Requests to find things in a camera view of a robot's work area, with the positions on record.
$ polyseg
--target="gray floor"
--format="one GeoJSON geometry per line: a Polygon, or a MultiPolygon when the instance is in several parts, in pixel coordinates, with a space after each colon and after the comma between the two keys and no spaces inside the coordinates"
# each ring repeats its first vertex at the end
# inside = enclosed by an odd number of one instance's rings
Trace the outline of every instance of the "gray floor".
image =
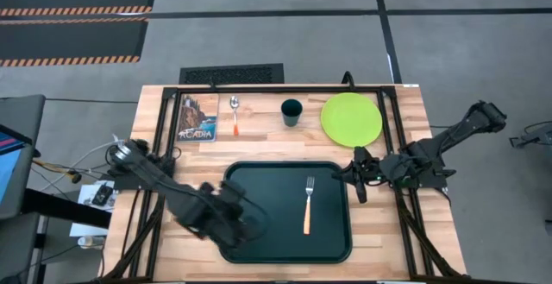
{"type": "MultiPolygon", "coordinates": [[[[386,0],[388,9],[552,7],[552,0],[386,0]]],[[[244,9],[374,9],[375,0],[156,0],[154,12],[244,9]]],[[[476,136],[445,154],[462,254],[474,277],[549,282],[552,237],[550,152],[510,148],[508,137],[552,119],[552,15],[393,16],[398,62],[405,83],[419,83],[430,121],[458,121],[477,99],[508,114],[498,134],[476,136]]],[[[154,20],[137,64],[0,69],[0,97],[43,93],[51,98],[137,99],[145,84],[174,84],[184,66],[282,62],[289,83],[324,83],[345,70],[357,83],[389,83],[377,16],[154,20]]],[[[127,136],[135,107],[47,102],[38,147],[44,159],[70,163],[127,136]]],[[[85,165],[102,162],[101,154],[85,165]]],[[[45,184],[36,175],[29,185],[45,184]]],[[[61,183],[64,191],[78,187],[61,183]]],[[[51,253],[71,240],[67,225],[51,223],[51,253]]],[[[47,269],[46,283],[95,276],[99,256],[82,250],[47,269]]]]}

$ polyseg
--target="book cover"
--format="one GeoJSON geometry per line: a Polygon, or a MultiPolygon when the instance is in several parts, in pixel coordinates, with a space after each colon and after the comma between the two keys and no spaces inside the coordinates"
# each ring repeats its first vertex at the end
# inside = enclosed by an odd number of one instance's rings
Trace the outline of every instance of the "book cover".
{"type": "Polygon", "coordinates": [[[214,142],[217,116],[218,94],[184,94],[177,142],[214,142]]]}

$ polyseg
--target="cup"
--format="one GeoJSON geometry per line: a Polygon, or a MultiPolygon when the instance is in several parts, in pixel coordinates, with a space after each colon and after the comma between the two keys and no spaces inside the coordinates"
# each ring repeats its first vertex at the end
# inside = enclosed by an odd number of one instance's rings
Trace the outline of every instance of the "cup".
{"type": "Polygon", "coordinates": [[[285,125],[292,127],[297,124],[299,116],[303,112],[303,105],[297,99],[287,99],[282,104],[282,116],[284,117],[285,125]]]}

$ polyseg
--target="white cable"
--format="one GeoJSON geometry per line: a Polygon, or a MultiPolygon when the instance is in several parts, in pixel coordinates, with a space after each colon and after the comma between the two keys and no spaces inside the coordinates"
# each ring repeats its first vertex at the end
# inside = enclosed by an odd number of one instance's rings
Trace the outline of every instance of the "white cable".
{"type": "MultiPolygon", "coordinates": [[[[92,153],[102,149],[102,148],[106,148],[106,147],[109,147],[111,145],[116,145],[118,144],[119,142],[124,142],[124,140],[115,140],[113,142],[107,142],[105,143],[104,145],[100,145],[100,146],[97,146],[96,148],[90,150],[89,152],[86,153],[86,155],[83,155],[80,159],[78,159],[75,163],[73,163],[69,169],[71,168],[74,168],[76,167],[82,160],[84,160],[87,156],[91,155],[92,153]]],[[[57,184],[60,180],[62,180],[63,178],[65,177],[64,174],[62,174],[58,179],[56,180],[53,180],[50,184],[48,184],[47,186],[45,186],[44,188],[41,189],[41,192],[44,192],[46,189],[48,189],[50,186],[53,186],[55,184],[57,184]]]]}

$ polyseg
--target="fork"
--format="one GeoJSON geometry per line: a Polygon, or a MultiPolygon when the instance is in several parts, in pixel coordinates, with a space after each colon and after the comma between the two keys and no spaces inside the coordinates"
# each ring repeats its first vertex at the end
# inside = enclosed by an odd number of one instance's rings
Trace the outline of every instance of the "fork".
{"type": "Polygon", "coordinates": [[[307,207],[304,210],[303,234],[306,236],[311,233],[311,195],[314,191],[314,176],[307,177],[307,207]]]}

